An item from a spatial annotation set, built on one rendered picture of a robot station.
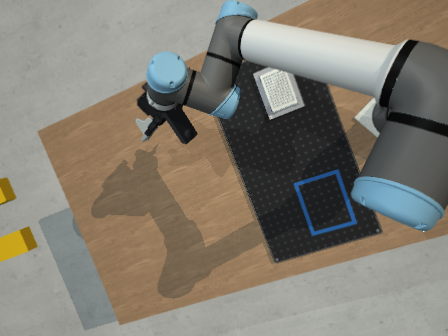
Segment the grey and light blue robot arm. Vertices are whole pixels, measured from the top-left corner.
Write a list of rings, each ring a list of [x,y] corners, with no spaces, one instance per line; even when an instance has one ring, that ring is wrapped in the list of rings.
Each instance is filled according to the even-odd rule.
[[[197,132],[179,104],[231,118],[241,97],[235,81],[243,60],[372,96],[372,121],[381,132],[351,197],[404,225],[431,230],[448,205],[448,49],[409,39],[391,45],[257,18],[251,6],[226,1],[201,72],[175,53],[156,54],[146,74],[149,104],[161,111],[176,106],[162,115],[188,144]]]

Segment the blue tape outline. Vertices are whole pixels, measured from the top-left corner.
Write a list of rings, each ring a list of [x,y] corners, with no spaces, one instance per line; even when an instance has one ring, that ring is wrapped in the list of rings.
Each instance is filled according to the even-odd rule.
[[[334,174],[336,174],[336,176],[337,176],[337,179],[338,179],[338,182],[339,182],[341,191],[343,193],[343,196],[344,196],[344,199],[345,199],[345,202],[346,202],[346,205],[347,205],[347,208],[348,208],[348,211],[349,211],[349,214],[351,216],[352,221],[348,222],[348,223],[340,224],[340,225],[337,225],[337,226],[329,227],[329,228],[318,230],[318,231],[314,232],[314,229],[313,229],[310,217],[308,215],[305,203],[303,201],[303,198],[302,198],[302,195],[301,195],[301,192],[300,192],[300,189],[299,189],[299,185],[302,185],[302,184],[305,184],[305,183],[308,183],[308,182],[312,182],[312,181],[315,181],[315,180],[318,180],[318,179],[321,179],[321,178],[324,178],[324,177],[327,177],[327,176],[331,176],[331,175],[334,175]],[[306,217],[306,220],[307,220],[307,223],[308,223],[308,226],[309,226],[309,229],[310,229],[310,232],[311,232],[312,236],[357,224],[357,221],[355,219],[355,216],[354,216],[354,213],[353,213],[353,210],[352,210],[349,198],[347,196],[347,193],[346,193],[346,190],[345,190],[345,187],[344,187],[344,184],[343,184],[343,181],[342,181],[342,178],[341,178],[341,175],[340,175],[340,172],[339,172],[338,169],[334,170],[334,171],[331,171],[331,172],[328,172],[328,173],[324,173],[324,174],[312,177],[312,178],[309,178],[309,179],[306,179],[306,180],[302,180],[302,181],[299,181],[299,182],[296,182],[296,183],[293,183],[293,184],[295,186],[295,189],[296,189],[299,201],[301,203],[301,206],[302,206],[302,209],[303,209],[304,215]]]

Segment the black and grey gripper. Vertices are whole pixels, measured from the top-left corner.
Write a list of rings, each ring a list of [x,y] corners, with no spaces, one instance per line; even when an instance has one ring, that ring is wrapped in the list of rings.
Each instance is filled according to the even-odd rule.
[[[142,89],[145,92],[137,99],[137,106],[147,116],[150,115],[153,118],[153,119],[147,118],[145,121],[139,118],[136,119],[136,124],[143,133],[141,141],[145,142],[149,140],[149,138],[152,136],[152,134],[155,132],[158,126],[162,125],[166,121],[162,113],[169,112],[173,110],[175,107],[167,111],[157,110],[156,108],[154,108],[152,105],[149,104],[149,101],[147,99],[147,82],[142,85]]]

